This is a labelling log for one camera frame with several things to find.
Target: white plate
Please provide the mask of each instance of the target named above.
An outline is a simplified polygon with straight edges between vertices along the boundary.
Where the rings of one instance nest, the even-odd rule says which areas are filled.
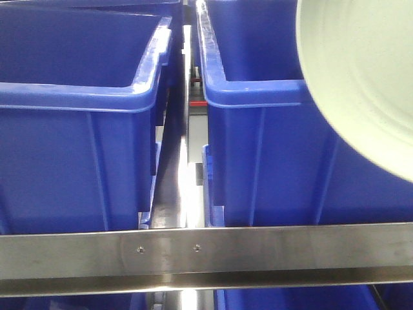
[[[299,0],[297,47],[334,129],[413,181],[413,0]]]

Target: blue plastic bin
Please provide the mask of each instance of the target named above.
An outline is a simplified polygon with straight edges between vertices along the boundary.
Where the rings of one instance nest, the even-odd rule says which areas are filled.
[[[163,71],[161,75],[156,103],[156,125],[163,125],[163,113],[166,107],[168,87],[179,87],[181,83],[181,49],[183,42],[182,0],[15,0],[5,1],[5,3],[66,8],[87,8],[115,12],[171,16],[172,21],[170,28],[172,29],[172,38],[170,46],[172,49],[172,55],[170,57],[168,68]]]
[[[203,149],[203,163],[205,226],[224,227],[223,207],[211,204],[214,173],[209,146]],[[214,302],[215,310],[380,310],[366,285],[217,290]]]
[[[217,310],[379,310],[367,286],[234,289]]]
[[[1,310],[146,310],[145,294],[0,298]]]
[[[413,184],[352,150],[312,101],[295,0],[198,9],[213,204],[228,226],[413,220]]]
[[[169,23],[0,5],[2,233],[137,228]]]
[[[413,309],[413,283],[382,285],[382,290],[382,298],[389,309]]]

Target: red strip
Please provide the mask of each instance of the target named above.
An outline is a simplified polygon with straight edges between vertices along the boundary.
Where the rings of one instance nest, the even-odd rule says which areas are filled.
[[[206,107],[207,105],[206,101],[191,101],[189,103],[190,107]]]

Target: bin rim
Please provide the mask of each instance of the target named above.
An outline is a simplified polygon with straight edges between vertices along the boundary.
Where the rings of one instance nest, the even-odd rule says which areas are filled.
[[[124,5],[173,5],[182,0],[9,0],[8,4],[41,5],[54,7],[90,8],[97,6],[124,6]]]
[[[192,0],[197,12],[204,95],[209,105],[224,109],[314,104],[303,79],[228,81],[205,0]]]
[[[0,82],[0,109],[76,110],[94,112],[143,112],[156,102],[156,90],[161,67],[168,64],[171,43],[170,16],[148,14],[103,12],[97,10],[75,10],[45,8],[38,6],[16,6],[0,4],[1,8],[13,10],[40,10],[70,12],[71,14],[117,14],[124,16],[146,16],[159,19],[141,57],[131,84],[126,87],[95,87],[78,85],[56,85],[35,83]]]

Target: shelving rack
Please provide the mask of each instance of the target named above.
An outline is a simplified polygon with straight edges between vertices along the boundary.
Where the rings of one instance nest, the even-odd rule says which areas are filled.
[[[0,236],[0,296],[413,282],[413,223],[185,228],[188,33],[185,91],[170,93],[152,229]]]

